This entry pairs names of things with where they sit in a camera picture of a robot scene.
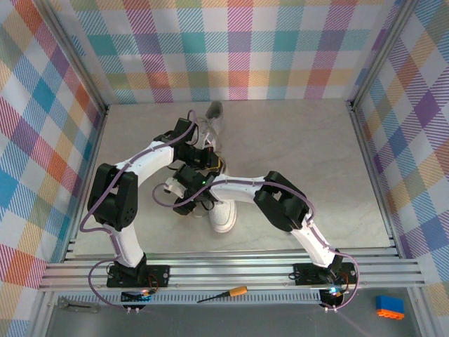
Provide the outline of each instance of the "marble surface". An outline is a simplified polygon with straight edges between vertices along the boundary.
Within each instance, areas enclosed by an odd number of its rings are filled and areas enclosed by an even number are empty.
[[[316,207],[316,224],[337,248],[382,247],[389,241],[342,100],[223,102],[222,153],[231,176],[283,174]],[[209,103],[112,105],[96,166],[115,164],[173,129],[189,109],[204,115]],[[163,168],[139,189],[135,229],[146,252],[294,249],[299,243],[277,230],[256,205],[237,204],[234,228],[213,231],[208,217],[179,216],[152,200],[155,185],[173,174]],[[159,193],[161,201],[175,196]],[[89,227],[96,226],[93,218]],[[74,253],[111,253],[104,233],[79,233]]]

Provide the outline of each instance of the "white sneaker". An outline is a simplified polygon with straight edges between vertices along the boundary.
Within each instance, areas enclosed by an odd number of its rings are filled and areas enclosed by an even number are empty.
[[[209,211],[210,225],[218,233],[230,231],[236,223],[236,219],[236,202],[234,200],[216,202],[214,208]]]

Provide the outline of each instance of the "shoe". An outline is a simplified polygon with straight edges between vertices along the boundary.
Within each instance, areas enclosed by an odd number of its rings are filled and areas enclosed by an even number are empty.
[[[236,219],[236,202],[234,200],[216,202],[214,208],[209,211],[210,225],[218,233],[230,231],[236,223]]]
[[[214,101],[210,104],[205,118],[198,118],[197,121],[199,131],[198,136],[194,135],[192,142],[195,147],[203,149],[205,147],[213,147],[217,150],[218,135],[225,128],[223,122],[223,104],[219,101]]]

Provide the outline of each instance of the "blue lego brick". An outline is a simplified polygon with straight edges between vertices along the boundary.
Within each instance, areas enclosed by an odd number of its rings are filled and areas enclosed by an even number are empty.
[[[376,309],[389,310],[394,312],[400,312],[404,314],[404,301],[399,298],[393,298],[388,296],[376,297]]]

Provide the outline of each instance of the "plaid wall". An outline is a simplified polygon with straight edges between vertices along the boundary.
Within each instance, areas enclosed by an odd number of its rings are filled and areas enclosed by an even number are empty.
[[[368,75],[368,71],[371,68],[371,65],[373,65],[377,53],[383,46],[385,39],[388,37],[388,30],[391,27],[391,24],[393,23],[394,18],[396,17],[396,14],[398,13],[399,8],[402,6],[403,2],[404,0],[395,0],[394,5],[391,7],[387,19],[384,21],[382,29],[380,30],[379,35],[377,35],[377,38],[373,46],[371,47],[368,57],[365,59],[362,70],[357,76],[356,83],[354,84],[351,93],[349,94],[348,100],[353,100],[356,97],[356,94],[360,89],[360,86],[365,81],[366,76]]]
[[[100,114],[31,0],[0,10],[0,336],[24,336]]]
[[[131,104],[348,95],[394,0],[51,2],[105,101]]]
[[[449,1],[421,0],[363,101],[394,226],[449,333]]]

